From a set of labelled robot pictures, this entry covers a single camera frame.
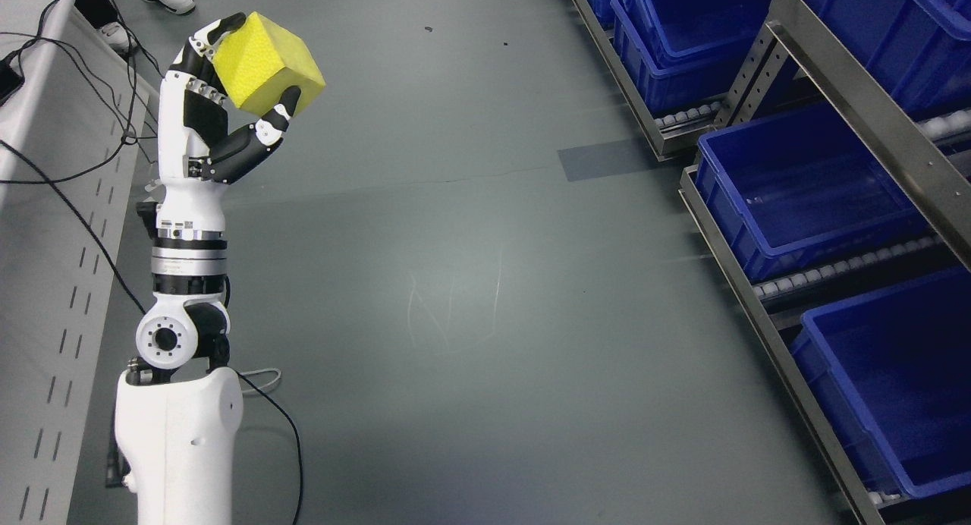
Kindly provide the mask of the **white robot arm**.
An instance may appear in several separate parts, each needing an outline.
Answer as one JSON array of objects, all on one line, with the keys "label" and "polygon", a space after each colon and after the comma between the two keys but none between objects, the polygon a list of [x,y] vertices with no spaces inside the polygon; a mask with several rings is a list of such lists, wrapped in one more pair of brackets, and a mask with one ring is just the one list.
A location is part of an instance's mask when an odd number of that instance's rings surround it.
[{"label": "white robot arm", "polygon": [[229,365],[228,246],[220,234],[159,221],[160,208],[137,206],[156,301],[118,377],[105,483],[135,494],[139,524],[229,524],[245,407]]}]

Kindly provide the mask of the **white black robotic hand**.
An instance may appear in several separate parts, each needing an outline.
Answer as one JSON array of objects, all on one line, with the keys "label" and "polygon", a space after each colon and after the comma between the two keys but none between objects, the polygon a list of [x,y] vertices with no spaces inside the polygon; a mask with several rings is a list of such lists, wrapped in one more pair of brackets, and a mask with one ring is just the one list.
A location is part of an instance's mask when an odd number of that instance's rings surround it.
[{"label": "white black robotic hand", "polygon": [[228,94],[212,59],[243,13],[213,21],[191,34],[159,87],[157,168],[164,199],[156,208],[159,239],[219,240],[225,231],[222,197],[282,144],[301,97],[289,86],[253,123],[228,132]]}]

